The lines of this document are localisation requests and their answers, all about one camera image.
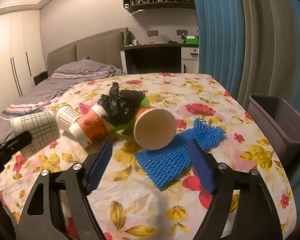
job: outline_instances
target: wall socket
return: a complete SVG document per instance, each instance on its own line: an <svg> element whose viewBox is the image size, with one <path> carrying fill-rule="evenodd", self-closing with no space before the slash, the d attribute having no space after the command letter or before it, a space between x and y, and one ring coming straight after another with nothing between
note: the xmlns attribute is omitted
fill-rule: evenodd
<svg viewBox="0 0 300 240"><path fill-rule="evenodd" d="M147 31L148 37L159 36L158 31Z"/></svg>
<svg viewBox="0 0 300 240"><path fill-rule="evenodd" d="M177 30L177 35L182 36L182 35L188 36L188 30Z"/></svg>

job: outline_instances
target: gray trash can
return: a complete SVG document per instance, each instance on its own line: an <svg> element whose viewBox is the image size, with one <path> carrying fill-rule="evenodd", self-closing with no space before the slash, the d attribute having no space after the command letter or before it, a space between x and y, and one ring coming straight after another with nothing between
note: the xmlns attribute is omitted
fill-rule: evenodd
<svg viewBox="0 0 300 240"><path fill-rule="evenodd" d="M251 94L248 113L287 168L300 152L300 114L284 99Z"/></svg>

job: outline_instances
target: headboard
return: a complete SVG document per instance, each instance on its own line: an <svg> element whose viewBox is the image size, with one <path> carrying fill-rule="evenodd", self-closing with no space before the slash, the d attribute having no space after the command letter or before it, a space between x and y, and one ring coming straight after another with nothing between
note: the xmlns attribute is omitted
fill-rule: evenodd
<svg viewBox="0 0 300 240"><path fill-rule="evenodd" d="M50 52L48 54L48 75L50 76L62 65L86 57L122 69L120 48L122 48L123 40L128 31L128 28L121 28L95 34Z"/></svg>

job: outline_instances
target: wardrobe handle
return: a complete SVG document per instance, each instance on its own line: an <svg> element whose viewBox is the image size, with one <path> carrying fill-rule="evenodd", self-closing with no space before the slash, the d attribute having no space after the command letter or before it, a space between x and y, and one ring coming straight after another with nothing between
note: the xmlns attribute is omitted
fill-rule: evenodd
<svg viewBox="0 0 300 240"><path fill-rule="evenodd" d="M18 79L18 75L17 75L17 71L16 71L16 65L14 64L14 58L13 57L12 57L12 61L13 61L14 72L16 73L16 78L17 78L17 81L18 81L19 89L20 89L21 95L23 96L23 93L22 93L22 90L21 90L21 87L20 87L20 83L19 83L19 79Z"/></svg>
<svg viewBox="0 0 300 240"><path fill-rule="evenodd" d="M11 62L11 68L12 68L12 73L13 73L14 81L15 81L15 83L16 83L16 86L17 86L17 89L18 89L19 96L21 97L20 91L19 91L19 88L18 88L18 85L17 85L16 76L15 76L14 71L13 71L12 59L11 59L11 58L10 58L10 62Z"/></svg>
<svg viewBox="0 0 300 240"><path fill-rule="evenodd" d="M31 70L30 70L30 65L29 65L28 53L27 52L26 52L26 56L27 56L27 62L28 62L28 68L29 68L30 76L32 77Z"/></svg>

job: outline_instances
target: table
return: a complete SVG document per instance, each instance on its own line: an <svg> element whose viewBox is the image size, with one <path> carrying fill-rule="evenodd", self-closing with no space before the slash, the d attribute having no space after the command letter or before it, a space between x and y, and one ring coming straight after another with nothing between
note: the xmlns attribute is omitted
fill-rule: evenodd
<svg viewBox="0 0 300 240"><path fill-rule="evenodd" d="M121 48L125 73L199 72L199 45L156 43Z"/></svg>
<svg viewBox="0 0 300 240"><path fill-rule="evenodd" d="M289 235L295 227L296 207L279 158L249 114L211 76L152 73L89 81L71 88L48 109L56 111L64 103L77 110L80 102L91 105L102 93L108 93L112 82L119 82L121 89L143 90L152 106L171 111L177 119L177 132L192 128L196 117L222 127L225 137L209 151L218 162L235 170L258 169L277 207L283 236ZM107 239L192 239L211 201L192 168L160 191L134 157L141 148L133 136L111 134L109 138L114 143L113 156L98 189L88 197ZM66 170L86 156L86 151L65 134L28 161L16 154L0 175L0 192L16 220L42 169ZM231 231L238 194L234 191L224 236ZM68 217L65 211L66 221L71 222Z"/></svg>

